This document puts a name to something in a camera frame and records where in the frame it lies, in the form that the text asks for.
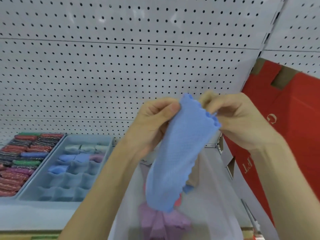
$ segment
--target left hand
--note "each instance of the left hand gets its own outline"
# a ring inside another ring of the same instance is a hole
[[[141,160],[162,140],[168,121],[180,110],[178,100],[164,97],[144,103],[126,132],[123,141]]]

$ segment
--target hand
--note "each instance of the hand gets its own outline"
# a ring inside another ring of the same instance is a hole
[[[207,91],[199,102],[209,113],[218,112],[221,132],[244,149],[259,149],[282,138],[244,93],[217,95]]]
[[[168,121],[180,110],[178,100],[161,98],[143,104],[123,140],[134,151],[134,159],[141,160],[162,140]]]

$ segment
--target storage tray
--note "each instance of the storage tray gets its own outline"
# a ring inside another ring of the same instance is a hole
[[[51,154],[36,176],[18,197],[20,201],[82,202],[112,151],[113,138],[104,135],[68,135]],[[108,146],[102,162],[63,162],[59,156],[70,154],[68,145],[96,144]],[[69,165],[65,173],[48,171],[52,165]]]
[[[59,132],[53,132],[53,133],[47,133],[47,132],[41,132],[39,134],[64,134],[64,133],[59,133]],[[41,167],[46,163],[46,161],[48,160],[48,158],[52,155],[52,153],[54,152],[55,149],[58,148],[58,146],[60,145],[60,143],[64,140],[64,138],[66,137],[66,134],[63,135],[63,137],[61,137],[61,139],[58,141],[58,143],[54,146],[54,148],[49,152],[49,154],[44,158],[44,160],[41,162],[41,164],[37,167],[37,169],[33,172],[33,174],[28,178],[28,180],[24,183],[24,185],[21,187],[21,189],[19,189],[19,191],[14,195],[14,196],[0,196],[1,200],[11,200],[11,199],[16,199],[22,192],[23,190],[26,188],[26,186],[32,181],[32,179],[37,175],[38,171],[41,169]]]

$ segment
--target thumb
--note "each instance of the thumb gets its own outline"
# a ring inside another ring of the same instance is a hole
[[[153,116],[153,123],[157,127],[160,127],[163,123],[173,118],[179,110],[180,104],[178,102],[173,102]]]

